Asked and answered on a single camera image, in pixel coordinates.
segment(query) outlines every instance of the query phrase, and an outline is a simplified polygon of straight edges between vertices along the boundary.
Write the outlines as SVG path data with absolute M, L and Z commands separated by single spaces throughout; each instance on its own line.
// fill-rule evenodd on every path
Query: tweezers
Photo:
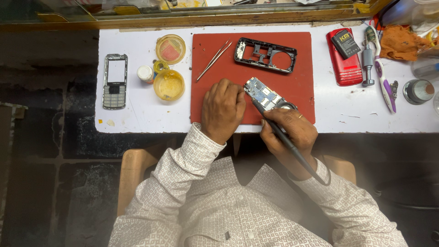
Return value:
M 227 50 L 227 48 L 229 48 L 229 46 L 232 44 L 232 42 L 230 42 L 230 44 L 226 47 L 226 49 L 224 49 L 220 53 L 221 49 L 229 42 L 229 40 L 230 40 L 230 38 L 226 41 L 226 43 L 223 46 L 221 46 L 221 48 L 218 50 L 218 52 L 215 54 L 215 56 L 213 56 L 212 60 L 210 60 L 207 67 L 204 69 L 203 73 L 201 73 L 200 77 L 198 77 L 196 83 L 200 80 L 200 78 L 204 75 L 204 73 L 206 73 L 206 71 L 213 65 L 213 63 L 215 63 L 215 61 L 223 54 L 223 52 L 225 52 Z

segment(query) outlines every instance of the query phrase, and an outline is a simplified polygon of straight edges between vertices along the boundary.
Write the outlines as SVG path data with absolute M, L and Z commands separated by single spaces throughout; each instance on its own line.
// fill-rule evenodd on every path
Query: hand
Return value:
M 316 170 L 317 163 L 311 156 L 311 150 L 317 138 L 317 129 L 305 117 L 293 109 L 276 108 L 265 111 L 264 116 L 282 126 L 291 141 L 308 161 L 309 165 Z M 261 138 L 267 145 L 268 150 L 299 180 L 311 177 L 305 168 L 296 160 L 294 155 L 285 147 L 283 142 L 273 134 L 271 126 L 262 120 Z
M 221 79 L 204 95 L 201 132 L 224 145 L 244 117 L 244 88 L 229 79 Z

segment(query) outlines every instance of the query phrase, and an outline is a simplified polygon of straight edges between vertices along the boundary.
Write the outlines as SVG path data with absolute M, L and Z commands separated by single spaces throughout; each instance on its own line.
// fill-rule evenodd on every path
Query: blue circuit board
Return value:
M 270 102 L 273 102 L 276 99 L 276 97 L 280 98 L 278 94 L 273 92 L 255 77 L 252 77 L 247 81 L 244 85 L 244 90 L 250 97 L 255 98 L 264 107 L 267 107 Z

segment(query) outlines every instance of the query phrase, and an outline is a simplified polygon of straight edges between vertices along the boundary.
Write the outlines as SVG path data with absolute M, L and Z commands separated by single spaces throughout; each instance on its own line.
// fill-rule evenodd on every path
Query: person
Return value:
M 205 94 L 201 124 L 194 123 L 181 148 L 167 149 L 151 177 L 136 189 L 109 241 L 116 246 L 331 246 L 302 227 L 298 194 L 264 164 L 241 186 L 230 157 L 214 161 L 241 123 L 246 107 L 242 86 L 222 79 Z M 280 124 L 325 182 L 324 164 L 311 156 L 316 128 L 298 111 L 265 111 Z M 331 172 L 320 184 L 297 162 L 262 120 L 267 148 L 287 168 L 289 178 L 334 223 L 336 247 L 407 246 L 396 223 L 380 212 L 364 189 Z

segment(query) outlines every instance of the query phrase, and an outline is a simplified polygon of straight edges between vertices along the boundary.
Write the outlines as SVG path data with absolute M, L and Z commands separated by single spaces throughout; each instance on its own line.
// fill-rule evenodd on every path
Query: red phone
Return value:
M 355 54 L 348 59 L 344 59 L 335 48 L 335 45 L 332 43 L 331 38 L 338 32 L 341 32 L 345 29 L 353 38 L 352 29 L 350 28 L 336 29 L 326 35 L 329 54 L 331 55 L 332 66 L 334 67 L 335 79 L 337 81 L 337 85 L 341 87 L 360 84 L 363 81 L 363 72 L 361 71 L 358 54 Z

